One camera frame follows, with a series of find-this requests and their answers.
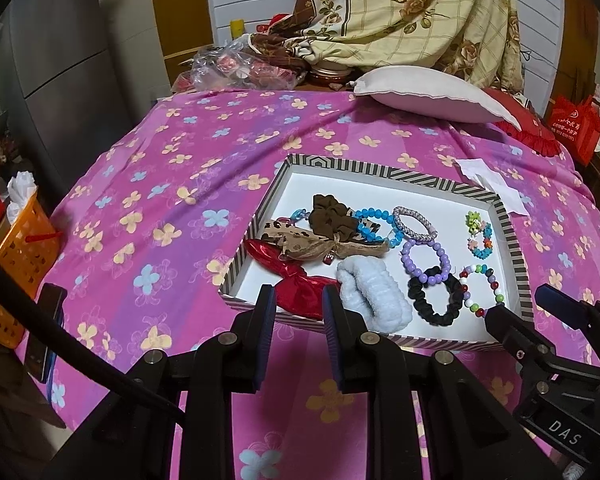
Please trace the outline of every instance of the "gray braided bracelet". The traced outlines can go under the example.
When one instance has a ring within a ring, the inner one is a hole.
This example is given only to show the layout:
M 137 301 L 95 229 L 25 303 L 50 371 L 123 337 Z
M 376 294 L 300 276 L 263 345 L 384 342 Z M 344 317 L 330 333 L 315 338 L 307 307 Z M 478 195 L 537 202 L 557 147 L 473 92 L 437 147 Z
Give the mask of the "gray braided bracelet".
M 409 229 L 406 225 L 402 223 L 402 220 L 400 220 L 400 215 L 411 216 L 415 218 L 418 222 L 420 222 L 422 225 L 424 225 L 424 227 L 427 228 L 429 234 L 421 235 L 413 231 L 412 229 Z M 407 209 L 401 206 L 396 207 L 394 209 L 394 223 L 396 227 L 403 232 L 405 238 L 413 238 L 416 241 L 426 243 L 435 240 L 436 236 L 438 236 L 438 232 L 435 230 L 433 225 L 431 225 L 431 222 L 429 222 L 429 220 L 424 218 L 424 216 L 422 216 L 417 211 L 414 211 L 413 209 Z

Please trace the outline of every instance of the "metal screw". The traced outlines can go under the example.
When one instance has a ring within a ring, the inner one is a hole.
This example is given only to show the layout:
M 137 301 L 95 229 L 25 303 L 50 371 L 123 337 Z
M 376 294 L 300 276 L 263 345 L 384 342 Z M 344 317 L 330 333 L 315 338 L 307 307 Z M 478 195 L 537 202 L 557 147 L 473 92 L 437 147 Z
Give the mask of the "metal screw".
M 440 350 L 434 354 L 434 357 L 441 365 L 449 365 L 454 361 L 454 355 L 448 350 Z
M 149 350 L 144 354 L 144 362 L 150 365 L 155 365 L 162 361 L 162 352 L 157 349 Z
M 540 381 L 536 384 L 536 390 L 538 390 L 541 395 L 547 394 L 549 393 L 549 385 L 544 381 Z
M 380 336 L 375 332 L 364 332 L 360 335 L 360 341 L 365 345 L 375 345 L 380 342 Z
M 238 341 L 238 336 L 235 335 L 233 332 L 222 332 L 218 336 L 218 342 L 221 345 L 232 345 L 236 341 Z

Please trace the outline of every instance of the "wooden door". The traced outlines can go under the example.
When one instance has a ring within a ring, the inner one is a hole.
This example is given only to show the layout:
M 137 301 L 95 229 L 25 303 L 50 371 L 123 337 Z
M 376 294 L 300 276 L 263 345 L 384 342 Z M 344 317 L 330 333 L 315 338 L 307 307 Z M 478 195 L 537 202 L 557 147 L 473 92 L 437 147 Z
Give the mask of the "wooden door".
M 579 103 L 596 90 L 598 9 L 592 0 L 564 0 L 564 29 L 554 89 L 544 115 L 548 120 L 555 99 L 563 95 Z
M 173 84 L 179 66 L 195 51 L 214 42 L 207 0 L 153 0 L 155 21 L 169 81 Z

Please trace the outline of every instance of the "pink floral bedsheet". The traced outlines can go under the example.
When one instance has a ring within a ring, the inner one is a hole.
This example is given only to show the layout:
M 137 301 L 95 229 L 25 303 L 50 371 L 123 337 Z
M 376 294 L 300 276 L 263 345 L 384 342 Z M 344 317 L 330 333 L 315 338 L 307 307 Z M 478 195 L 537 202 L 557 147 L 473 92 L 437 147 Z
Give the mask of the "pink floral bedsheet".
M 235 312 L 218 285 L 288 153 L 459 181 L 455 158 L 483 158 L 531 213 L 512 221 L 532 290 L 549 282 L 600 300 L 600 213 L 566 153 L 543 158 L 499 130 L 347 92 L 180 94 L 104 153 L 53 216 L 67 240 L 46 281 L 69 291 L 64 328 L 123 371 L 150 348 L 186 352 L 229 328 Z M 535 314 L 561 355 L 595 362 L 580 333 L 539 307 Z M 520 382 L 508 355 L 458 357 L 502 404 L 515 405 Z M 58 360 L 51 400 L 69 427 L 104 394 Z M 363 479 L 365 410 L 364 395 L 336 391 L 323 335 L 277 324 L 262 391 L 234 396 L 237 478 Z

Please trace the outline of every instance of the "purple bead bracelet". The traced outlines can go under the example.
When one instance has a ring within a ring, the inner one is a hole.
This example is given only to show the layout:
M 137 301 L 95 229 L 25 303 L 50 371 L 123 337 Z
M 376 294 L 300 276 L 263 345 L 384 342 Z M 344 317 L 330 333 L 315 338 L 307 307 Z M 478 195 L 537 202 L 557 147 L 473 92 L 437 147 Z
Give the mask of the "purple bead bracelet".
M 416 267 L 413 263 L 413 260 L 409 257 L 409 252 L 414 245 L 424 245 L 427 244 L 431 247 L 436 254 L 440 258 L 440 268 L 442 269 L 441 274 L 436 274 L 435 276 L 429 276 L 422 272 L 422 269 Z M 446 255 L 445 250 L 440 246 L 438 242 L 433 240 L 429 242 L 421 242 L 419 240 L 414 240 L 413 238 L 409 238 L 404 245 L 402 246 L 402 264 L 406 271 L 411 275 L 418 279 L 420 283 L 429 283 L 429 285 L 435 285 L 436 283 L 446 282 L 446 279 L 449 277 L 449 272 L 451 272 L 451 264 L 449 263 L 449 257 Z

